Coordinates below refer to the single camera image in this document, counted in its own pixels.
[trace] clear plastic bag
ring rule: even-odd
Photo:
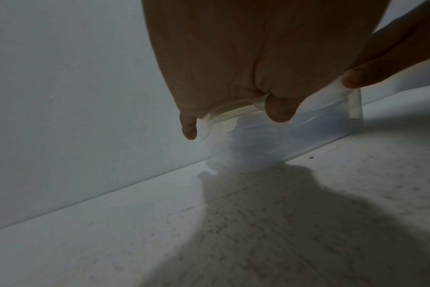
[[[221,107],[198,123],[211,159],[238,173],[290,160],[358,130],[363,124],[360,90],[340,79],[308,97],[286,123],[271,121],[264,100]]]

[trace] hand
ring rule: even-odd
[[[222,105],[270,94],[267,115],[300,103],[347,68],[388,0],[143,0],[158,64],[183,134]]]
[[[430,0],[374,33],[342,76],[345,87],[360,88],[430,59]]]

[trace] floor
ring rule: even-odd
[[[430,88],[255,174],[202,162],[0,230],[0,287],[430,286]]]

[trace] skin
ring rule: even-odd
[[[143,0],[154,52],[186,138],[209,111],[269,95],[290,120],[358,57],[388,0]]]
[[[346,87],[377,84],[430,59],[430,0],[374,33],[343,74]]]

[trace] transparent plastic container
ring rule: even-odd
[[[265,97],[210,112],[198,123],[211,160],[238,173],[256,172],[326,145],[363,125],[360,90],[340,79],[308,97],[286,123],[271,121]]]

